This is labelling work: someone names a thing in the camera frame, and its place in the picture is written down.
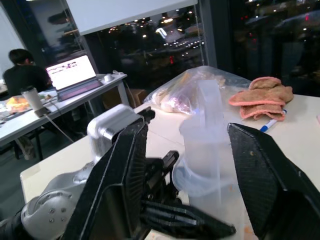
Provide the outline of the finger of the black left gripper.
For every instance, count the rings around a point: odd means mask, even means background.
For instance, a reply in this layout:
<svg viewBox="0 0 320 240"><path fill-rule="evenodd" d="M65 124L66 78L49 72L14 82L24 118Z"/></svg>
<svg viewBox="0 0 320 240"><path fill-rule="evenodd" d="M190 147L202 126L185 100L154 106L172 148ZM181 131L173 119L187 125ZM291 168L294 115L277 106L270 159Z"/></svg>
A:
<svg viewBox="0 0 320 240"><path fill-rule="evenodd" d="M175 238L226 238L236 234L237 230L232 224L222 222L204 212L191 207L197 225L163 225L147 222L153 230Z"/></svg>
<svg viewBox="0 0 320 240"><path fill-rule="evenodd" d="M181 203L159 203L144 200L141 205L140 220L144 223L154 222L165 226L198 224L197 218L191 212L192 208Z"/></svg>

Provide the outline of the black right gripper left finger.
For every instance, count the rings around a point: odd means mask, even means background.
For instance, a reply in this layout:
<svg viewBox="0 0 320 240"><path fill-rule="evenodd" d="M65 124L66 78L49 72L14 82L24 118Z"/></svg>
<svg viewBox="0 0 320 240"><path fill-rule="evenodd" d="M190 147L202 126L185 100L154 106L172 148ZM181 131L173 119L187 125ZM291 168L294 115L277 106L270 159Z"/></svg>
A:
<svg viewBox="0 0 320 240"><path fill-rule="evenodd" d="M62 240L131 240L139 225L146 177L148 124L122 130L98 161Z"/></svg>

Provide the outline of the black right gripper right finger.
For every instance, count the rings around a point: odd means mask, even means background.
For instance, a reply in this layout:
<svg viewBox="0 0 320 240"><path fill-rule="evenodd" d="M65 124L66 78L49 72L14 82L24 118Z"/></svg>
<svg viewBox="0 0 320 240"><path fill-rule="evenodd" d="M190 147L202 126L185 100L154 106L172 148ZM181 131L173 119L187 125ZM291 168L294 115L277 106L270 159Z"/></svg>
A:
<svg viewBox="0 0 320 240"><path fill-rule="evenodd" d="M320 240L320 191L260 130L229 123L239 190L259 240Z"/></svg>

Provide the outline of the low clear plastic cup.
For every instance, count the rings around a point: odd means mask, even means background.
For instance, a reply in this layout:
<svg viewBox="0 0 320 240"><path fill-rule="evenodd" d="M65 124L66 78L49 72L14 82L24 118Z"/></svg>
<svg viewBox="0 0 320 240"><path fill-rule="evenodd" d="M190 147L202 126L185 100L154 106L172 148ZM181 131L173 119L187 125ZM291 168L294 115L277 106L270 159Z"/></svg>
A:
<svg viewBox="0 0 320 240"><path fill-rule="evenodd" d="M222 181L216 178L203 177L194 173L181 158L173 167L172 182L179 191L187 193L190 197L202 197L222 188Z"/></svg>

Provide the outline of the tall clear plastic cup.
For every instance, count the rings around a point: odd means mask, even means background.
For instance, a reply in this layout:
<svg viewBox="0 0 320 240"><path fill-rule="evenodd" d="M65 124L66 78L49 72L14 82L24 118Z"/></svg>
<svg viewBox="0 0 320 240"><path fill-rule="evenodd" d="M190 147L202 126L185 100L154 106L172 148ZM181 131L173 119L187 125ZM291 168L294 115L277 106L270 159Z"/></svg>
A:
<svg viewBox="0 0 320 240"><path fill-rule="evenodd" d="M258 240L255 236L238 186L227 125L205 128L198 118L180 126L186 165L196 174L222 181L222 188L202 197L188 196L188 202L202 212L234 225L235 235L225 240Z"/></svg>

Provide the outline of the blue white marker pen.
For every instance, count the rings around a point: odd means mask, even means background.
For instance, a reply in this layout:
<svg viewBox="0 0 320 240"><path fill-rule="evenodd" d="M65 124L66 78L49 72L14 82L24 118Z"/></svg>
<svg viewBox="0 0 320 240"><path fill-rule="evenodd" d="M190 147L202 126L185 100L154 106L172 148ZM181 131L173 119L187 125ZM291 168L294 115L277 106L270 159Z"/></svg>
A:
<svg viewBox="0 0 320 240"><path fill-rule="evenodd" d="M273 125L275 125L277 122L282 122L284 120L281 119L281 120L276 120L276 119L272 119L270 120L268 123L266 123L265 125L263 125L261 128L260 128L260 131L265 133L266 131L268 131Z"/></svg>

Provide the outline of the clear plastic bag with contents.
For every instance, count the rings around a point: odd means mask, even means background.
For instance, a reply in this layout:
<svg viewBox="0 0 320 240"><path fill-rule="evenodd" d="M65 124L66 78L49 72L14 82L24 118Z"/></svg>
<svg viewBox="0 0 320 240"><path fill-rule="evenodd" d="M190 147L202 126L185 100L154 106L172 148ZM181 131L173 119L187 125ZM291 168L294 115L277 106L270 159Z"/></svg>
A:
<svg viewBox="0 0 320 240"><path fill-rule="evenodd" d="M198 83L201 80L212 81L218 85L222 104L228 105L228 99L234 94L246 90L250 81L233 73L203 65L187 69L167 83L152 91L144 100L167 113L192 115L199 109L197 101Z"/></svg>

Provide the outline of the pink brown towel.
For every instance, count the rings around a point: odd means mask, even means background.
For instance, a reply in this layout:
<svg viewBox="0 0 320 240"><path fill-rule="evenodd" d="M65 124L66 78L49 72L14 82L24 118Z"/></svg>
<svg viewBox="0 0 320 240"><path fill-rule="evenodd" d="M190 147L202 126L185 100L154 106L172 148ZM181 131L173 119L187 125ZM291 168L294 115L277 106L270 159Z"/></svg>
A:
<svg viewBox="0 0 320 240"><path fill-rule="evenodd" d="M268 116L276 121L284 121L284 107L294 98L293 88L285 86L276 77L264 76L254 79L247 90L233 95L228 103L240 107L242 119L260 119Z"/></svg>

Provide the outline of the cardboard box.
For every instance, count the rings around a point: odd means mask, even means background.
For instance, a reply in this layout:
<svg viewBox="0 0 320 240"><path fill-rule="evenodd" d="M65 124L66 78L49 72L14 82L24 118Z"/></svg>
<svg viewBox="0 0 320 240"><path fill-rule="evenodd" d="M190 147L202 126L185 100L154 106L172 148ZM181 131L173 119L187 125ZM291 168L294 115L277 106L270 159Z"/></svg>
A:
<svg viewBox="0 0 320 240"><path fill-rule="evenodd" d="M131 89L126 87L125 91L128 97L129 106L132 108L137 108L142 105L144 99L148 96L145 89ZM116 105L121 104L122 101L118 89L115 87L102 94L102 102L105 109L111 109Z"/></svg>

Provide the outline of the translucent upright plastic container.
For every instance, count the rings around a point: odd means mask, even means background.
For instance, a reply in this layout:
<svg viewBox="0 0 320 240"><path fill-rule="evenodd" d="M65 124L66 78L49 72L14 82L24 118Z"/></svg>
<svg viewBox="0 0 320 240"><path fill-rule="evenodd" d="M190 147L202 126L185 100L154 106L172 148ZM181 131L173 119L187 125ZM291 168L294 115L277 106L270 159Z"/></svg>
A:
<svg viewBox="0 0 320 240"><path fill-rule="evenodd" d="M217 82L214 80L199 80L197 84L199 116L205 128L221 125L224 120L224 114Z"/></svg>

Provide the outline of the white office desk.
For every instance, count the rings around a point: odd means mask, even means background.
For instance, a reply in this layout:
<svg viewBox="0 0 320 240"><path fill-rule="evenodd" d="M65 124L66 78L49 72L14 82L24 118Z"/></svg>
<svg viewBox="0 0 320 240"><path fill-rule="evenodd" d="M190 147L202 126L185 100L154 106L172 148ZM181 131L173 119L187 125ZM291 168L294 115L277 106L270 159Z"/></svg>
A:
<svg viewBox="0 0 320 240"><path fill-rule="evenodd" d="M49 102L45 103L44 106L50 111L48 116L51 120L65 114L69 111L74 110L78 106L99 97L105 92L117 87L121 102L125 105L129 105L129 100L124 86L124 78L128 75L124 73L112 74L112 79L106 81L102 79L102 86L92 89L88 92L82 93L78 96L69 98L65 101L58 102L57 98L54 97ZM45 116L38 117L33 110L27 111L26 113L6 121L0 127L0 147L13 142L15 139L32 132L42 125L49 122Z"/></svg>

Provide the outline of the open laptop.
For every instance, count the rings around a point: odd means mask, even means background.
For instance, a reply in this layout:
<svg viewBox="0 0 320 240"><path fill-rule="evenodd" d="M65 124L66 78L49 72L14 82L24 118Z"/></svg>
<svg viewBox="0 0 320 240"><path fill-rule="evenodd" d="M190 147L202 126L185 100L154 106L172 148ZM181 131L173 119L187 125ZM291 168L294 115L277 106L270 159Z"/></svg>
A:
<svg viewBox="0 0 320 240"><path fill-rule="evenodd" d="M103 84L87 55L82 55L46 68L59 102L76 97Z"/></svg>

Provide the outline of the white travel tumbler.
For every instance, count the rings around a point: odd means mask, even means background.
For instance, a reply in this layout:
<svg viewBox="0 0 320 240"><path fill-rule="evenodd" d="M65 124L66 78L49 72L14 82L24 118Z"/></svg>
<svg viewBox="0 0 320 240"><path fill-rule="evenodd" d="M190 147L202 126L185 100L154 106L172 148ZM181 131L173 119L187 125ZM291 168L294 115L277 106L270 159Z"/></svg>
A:
<svg viewBox="0 0 320 240"><path fill-rule="evenodd" d="M37 117L43 117L50 113L50 110L47 109L41 102L38 91L33 86L27 86L26 88L21 89L22 96L26 99L30 107L33 109Z"/></svg>

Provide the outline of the orange item on desk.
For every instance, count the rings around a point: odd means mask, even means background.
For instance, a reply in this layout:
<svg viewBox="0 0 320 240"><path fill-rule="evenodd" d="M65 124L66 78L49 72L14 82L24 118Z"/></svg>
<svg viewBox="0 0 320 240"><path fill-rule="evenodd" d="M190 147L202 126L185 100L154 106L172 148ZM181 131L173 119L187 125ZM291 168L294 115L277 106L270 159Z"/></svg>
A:
<svg viewBox="0 0 320 240"><path fill-rule="evenodd" d="M6 102L6 107L12 113L22 113L30 109L30 105L23 96L13 96Z"/></svg>

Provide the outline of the seated person in black shirt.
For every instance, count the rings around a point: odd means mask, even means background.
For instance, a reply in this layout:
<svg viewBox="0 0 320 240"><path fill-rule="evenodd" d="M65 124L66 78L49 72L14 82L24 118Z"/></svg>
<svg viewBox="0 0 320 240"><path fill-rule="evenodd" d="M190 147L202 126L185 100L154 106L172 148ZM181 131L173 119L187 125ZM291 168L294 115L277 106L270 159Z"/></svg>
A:
<svg viewBox="0 0 320 240"><path fill-rule="evenodd" d="M3 80L10 97L18 96L21 90L29 86L38 92L45 91L52 86L47 71L36 65L32 54L25 49L13 49L8 54L13 67L3 73Z"/></svg>

